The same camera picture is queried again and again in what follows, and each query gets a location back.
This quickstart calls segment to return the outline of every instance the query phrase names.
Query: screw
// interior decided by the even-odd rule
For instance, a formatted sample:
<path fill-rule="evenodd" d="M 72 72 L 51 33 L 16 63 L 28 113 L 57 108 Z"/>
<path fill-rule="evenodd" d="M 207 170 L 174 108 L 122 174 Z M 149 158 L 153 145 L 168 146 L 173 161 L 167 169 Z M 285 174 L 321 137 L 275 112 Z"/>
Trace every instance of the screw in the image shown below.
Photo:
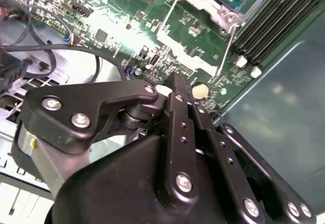
<path fill-rule="evenodd" d="M 183 102 L 184 101 L 183 98 L 182 98 L 182 96 L 180 96 L 179 94 L 175 95 L 175 97 L 180 102 Z"/>
<path fill-rule="evenodd" d="M 42 101 L 42 106 L 49 111 L 57 111 L 61 109 L 62 104 L 59 100 L 54 98 L 46 98 Z"/>
<path fill-rule="evenodd" d="M 220 90 L 220 94 L 221 95 L 225 95 L 227 93 L 227 89 L 226 88 L 222 88 L 221 90 Z"/>
<path fill-rule="evenodd" d="M 199 109 L 199 111 L 200 111 L 201 113 L 204 113 L 204 112 L 205 112 L 204 109 L 203 109 L 201 106 L 198 106 L 198 109 Z"/>
<path fill-rule="evenodd" d="M 304 204 L 300 204 L 300 208 L 302 209 L 303 213 L 307 216 L 307 217 L 311 217 L 311 212 L 308 209 L 307 206 L 305 206 Z"/>
<path fill-rule="evenodd" d="M 234 19 L 235 19 L 235 17 L 234 17 L 233 15 L 229 15 L 229 16 L 227 17 L 227 21 L 228 21 L 229 23 L 232 23 L 232 22 L 234 21 Z"/>
<path fill-rule="evenodd" d="M 78 113 L 72 116 L 71 122 L 74 126 L 80 127 L 82 129 L 89 127 L 90 119 L 88 116 L 82 113 Z"/>
<path fill-rule="evenodd" d="M 176 176 L 176 184 L 179 187 L 179 189 L 185 193 L 188 193 L 192 190 L 191 180 L 184 174 L 178 174 Z"/>
<path fill-rule="evenodd" d="M 258 207 L 256 206 L 256 204 L 250 200 L 250 199 L 245 199 L 244 200 L 244 205 L 246 210 L 248 211 L 248 213 L 254 217 L 258 217 L 259 216 L 259 210 Z"/>
<path fill-rule="evenodd" d="M 225 129 L 227 130 L 228 133 L 232 134 L 234 131 L 230 126 L 225 126 Z"/>
<path fill-rule="evenodd" d="M 145 86 L 144 88 L 146 89 L 147 92 L 149 92 L 149 93 L 154 93 L 154 90 L 153 90 L 152 87 L 150 87 L 150 86 L 147 85 L 147 86 Z"/>
<path fill-rule="evenodd" d="M 298 209 L 293 203 L 288 202 L 288 208 L 294 216 L 298 217 L 300 215 Z"/>
<path fill-rule="evenodd" d="M 141 70 L 141 68 L 136 68 L 136 69 L 134 70 L 134 74 L 137 75 L 137 76 L 140 76 L 140 75 L 142 74 L 142 70 Z"/>

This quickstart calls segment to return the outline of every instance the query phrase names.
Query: black metal bracket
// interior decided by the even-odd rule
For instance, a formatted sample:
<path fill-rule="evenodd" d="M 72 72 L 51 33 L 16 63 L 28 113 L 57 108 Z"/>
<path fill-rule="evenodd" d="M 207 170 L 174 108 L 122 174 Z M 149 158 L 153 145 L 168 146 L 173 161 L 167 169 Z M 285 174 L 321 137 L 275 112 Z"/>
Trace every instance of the black metal bracket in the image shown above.
<path fill-rule="evenodd" d="M 250 182 L 255 196 L 271 218 L 282 223 L 315 223 L 311 207 L 261 157 L 260 154 L 231 125 L 223 123 L 218 130 L 231 143 L 237 159 Z"/>
<path fill-rule="evenodd" d="M 61 108 L 46 109 L 42 106 L 46 98 L 59 100 Z M 41 135 L 42 140 L 63 152 L 77 154 L 87 150 L 97 134 L 109 134 L 105 129 L 111 127 L 120 110 L 153 104 L 157 98 L 155 89 L 141 80 L 41 87 L 26 94 L 21 120 L 31 134 Z M 89 118 L 89 126 L 80 128 L 71 123 L 78 113 Z"/>
<path fill-rule="evenodd" d="M 186 213 L 199 198 L 194 124 L 188 118 L 187 101 L 171 93 L 165 109 L 165 133 L 156 195 L 174 213 Z"/>
<path fill-rule="evenodd" d="M 26 95 L 15 140 L 29 151 L 15 160 L 26 152 L 39 159 L 25 144 L 34 136 L 71 156 L 109 136 L 148 131 L 69 175 L 53 223 L 107 223 L 107 215 L 111 223 L 316 223 L 310 206 L 233 127 L 214 127 L 186 77 L 173 74 L 166 85 L 173 89 L 168 98 L 145 81 L 42 87 Z M 47 98 L 60 107 L 45 108 Z M 76 113 L 88 116 L 86 127 L 73 124 Z M 21 125 L 28 138 L 19 135 Z"/>

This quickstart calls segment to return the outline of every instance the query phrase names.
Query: ram slot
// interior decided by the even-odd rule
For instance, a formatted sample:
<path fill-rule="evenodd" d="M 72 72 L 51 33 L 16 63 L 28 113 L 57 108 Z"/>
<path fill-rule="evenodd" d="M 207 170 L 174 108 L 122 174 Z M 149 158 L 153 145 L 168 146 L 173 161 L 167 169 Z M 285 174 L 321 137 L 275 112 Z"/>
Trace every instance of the ram slot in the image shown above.
<path fill-rule="evenodd" d="M 310 14 L 312 14 L 314 11 L 317 10 L 319 3 L 324 2 L 325 0 L 314 0 L 310 5 L 309 8 L 306 8 L 301 14 L 300 17 L 295 18 L 292 22 L 290 27 L 287 27 L 284 29 L 283 32 L 281 32 L 281 35 L 277 38 L 276 42 L 270 41 L 271 45 L 268 45 L 268 48 L 264 50 L 263 53 L 260 53 L 256 56 L 256 60 L 263 61 L 272 53 L 272 51 L 282 42 L 285 40 L 285 38 L 301 23 L 301 20 L 308 17 Z"/>
<path fill-rule="evenodd" d="M 253 58 L 253 50 L 255 47 L 263 47 L 263 44 L 269 39 L 273 38 L 275 33 L 270 34 L 272 31 L 278 31 L 282 25 L 286 25 L 287 19 L 290 17 L 289 13 L 297 13 L 307 0 L 290 0 L 287 5 L 283 6 L 276 16 L 274 16 L 270 22 L 265 25 L 263 30 L 260 30 L 255 39 L 251 39 L 246 45 L 246 52 L 249 57 Z"/>
<path fill-rule="evenodd" d="M 236 47 L 242 49 L 246 42 L 255 35 L 264 23 L 272 17 L 272 14 L 277 10 L 277 7 L 285 0 L 271 0 L 264 9 L 257 15 L 257 17 L 249 24 L 236 41 Z"/>

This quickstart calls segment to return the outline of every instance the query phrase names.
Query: hole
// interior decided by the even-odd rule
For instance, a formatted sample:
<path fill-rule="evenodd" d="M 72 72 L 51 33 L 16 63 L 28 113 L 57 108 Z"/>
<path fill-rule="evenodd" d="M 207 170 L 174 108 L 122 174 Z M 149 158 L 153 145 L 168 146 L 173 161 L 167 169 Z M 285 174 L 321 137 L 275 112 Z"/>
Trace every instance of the hole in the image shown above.
<path fill-rule="evenodd" d="M 153 119 L 153 124 L 157 125 L 159 123 L 161 123 L 161 118 L 160 117 L 156 117 L 156 118 Z"/>
<path fill-rule="evenodd" d="M 10 117 L 7 118 L 8 121 L 11 121 L 13 123 L 17 123 L 18 117 L 19 117 L 20 112 L 15 111 Z"/>
<path fill-rule="evenodd" d="M 27 84 L 23 85 L 21 88 L 22 89 L 25 89 L 26 91 L 28 91 L 28 90 L 31 90 L 34 87 L 27 83 Z"/>
<path fill-rule="evenodd" d="M 52 79 L 48 82 L 48 84 L 50 84 L 52 86 L 58 86 L 58 85 L 60 85 L 58 82 L 56 82 L 56 81 L 54 81 Z"/>
<path fill-rule="evenodd" d="M 43 83 L 40 81 L 40 80 L 38 80 L 38 79 L 33 79 L 33 80 L 31 80 L 31 82 L 30 82 L 32 85 L 35 85 L 36 87 L 40 87 Z"/>
<path fill-rule="evenodd" d="M 186 144 L 186 143 L 187 143 L 187 139 L 186 139 L 185 137 L 182 137 L 182 138 L 181 138 L 181 142 L 182 142 L 183 144 Z"/>
<path fill-rule="evenodd" d="M 228 163 L 230 164 L 230 165 L 233 165 L 234 164 L 234 161 L 233 161 L 233 159 L 231 159 L 231 158 L 228 158 Z"/>

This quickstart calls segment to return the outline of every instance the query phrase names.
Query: capacitor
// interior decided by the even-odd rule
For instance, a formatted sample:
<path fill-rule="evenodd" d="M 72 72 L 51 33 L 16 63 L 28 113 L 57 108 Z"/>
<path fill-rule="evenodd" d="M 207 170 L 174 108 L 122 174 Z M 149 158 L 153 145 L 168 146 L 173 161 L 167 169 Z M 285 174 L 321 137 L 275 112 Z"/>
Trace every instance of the capacitor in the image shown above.
<path fill-rule="evenodd" d="M 137 76 L 140 76 L 140 75 L 142 74 L 142 70 L 141 70 L 141 68 L 136 68 L 136 69 L 134 70 L 134 74 L 137 75 Z"/>

